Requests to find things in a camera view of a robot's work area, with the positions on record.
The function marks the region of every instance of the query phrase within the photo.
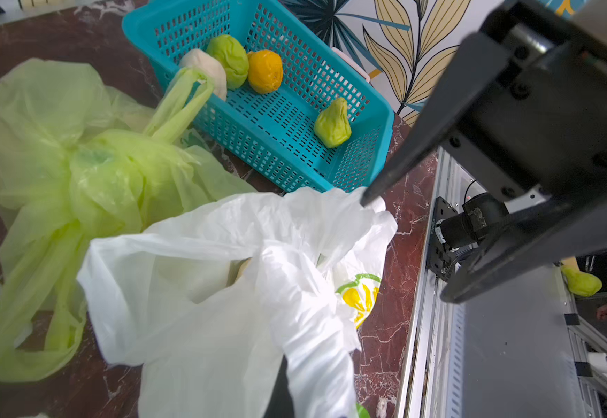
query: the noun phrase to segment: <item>basket slot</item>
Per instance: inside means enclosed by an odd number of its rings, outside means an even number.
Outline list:
[[[270,49],[283,59],[283,84],[317,112],[334,99],[348,101],[348,119],[355,121],[370,100],[345,79],[302,38],[294,34],[264,4],[258,4],[246,39],[248,50]]]
[[[247,89],[239,89],[229,92],[227,104],[302,163],[325,178],[330,175],[336,149],[326,148],[315,137],[312,118],[315,115],[306,113],[291,92],[255,95]]]
[[[345,191],[352,191],[357,187],[368,184],[366,177],[370,175],[370,170],[375,163],[376,151],[381,139],[381,129],[376,126],[364,129],[358,129],[363,132],[358,137],[352,138],[339,149],[341,158],[338,162],[338,168],[333,173],[331,183]]]
[[[264,141],[252,138],[240,125],[226,117],[211,103],[203,107],[197,120],[201,121],[201,129],[284,191],[290,192],[305,186],[324,191],[309,182],[273,148],[266,146]]]
[[[211,0],[158,22],[153,28],[157,48],[178,65],[191,49],[203,49],[212,38],[229,32],[229,9],[229,0]]]
[[[275,0],[157,0],[125,17],[124,28],[163,88],[184,54],[222,33],[246,50],[281,56],[284,78],[276,92],[255,94],[246,83],[229,91],[226,103],[212,96],[194,124],[283,190],[350,191],[382,168],[394,115],[388,103]],[[327,149],[314,122],[338,97],[348,102],[352,137]]]

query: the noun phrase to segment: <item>black mount plate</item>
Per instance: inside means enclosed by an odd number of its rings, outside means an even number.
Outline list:
[[[450,268],[450,263],[452,263],[451,248],[446,243],[441,243],[435,230],[438,222],[457,214],[457,211],[444,198],[438,196],[434,200],[433,221],[431,222],[429,246],[427,247],[427,268],[443,280],[447,269]]]

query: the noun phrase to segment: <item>yellow logo on bag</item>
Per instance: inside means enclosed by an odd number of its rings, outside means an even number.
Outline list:
[[[375,274],[362,273],[356,275],[354,281],[344,284],[336,290],[345,303],[357,310],[357,316],[354,319],[357,328],[373,310],[380,288],[381,278]]]

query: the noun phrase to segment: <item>yellow leaf print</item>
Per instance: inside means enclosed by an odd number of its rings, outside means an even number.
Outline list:
[[[457,27],[471,0],[438,0],[427,17],[422,30],[420,57]]]
[[[410,28],[408,12],[397,0],[375,0],[378,19],[399,23]],[[381,25],[385,38],[406,59],[410,67],[415,65],[415,47],[413,32],[410,29],[398,29],[393,26]]]
[[[399,100],[405,100],[406,85],[408,84],[408,76],[404,70],[401,61],[389,49],[384,48],[378,42],[375,42],[371,35],[364,29],[364,42],[366,48],[373,55],[381,67],[389,83],[392,85],[392,90]]]
[[[355,277],[356,280],[344,284],[336,292],[341,294],[343,301],[349,307],[357,311],[354,323],[359,328],[375,306],[381,280],[378,276],[367,273],[358,274]]]
[[[403,116],[402,119],[404,122],[408,123],[409,126],[412,126],[415,121],[417,121],[417,118],[420,116],[420,112],[418,112],[417,110],[414,110],[411,113],[408,113],[406,116]]]

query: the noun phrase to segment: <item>light green plastic bag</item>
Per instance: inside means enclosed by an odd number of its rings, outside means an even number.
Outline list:
[[[88,64],[29,60],[0,80],[0,380],[40,380],[74,356],[86,318],[75,278],[92,238],[255,191],[208,151],[172,145],[213,87],[184,68],[152,110]],[[43,349],[14,348],[38,310],[53,311]]]

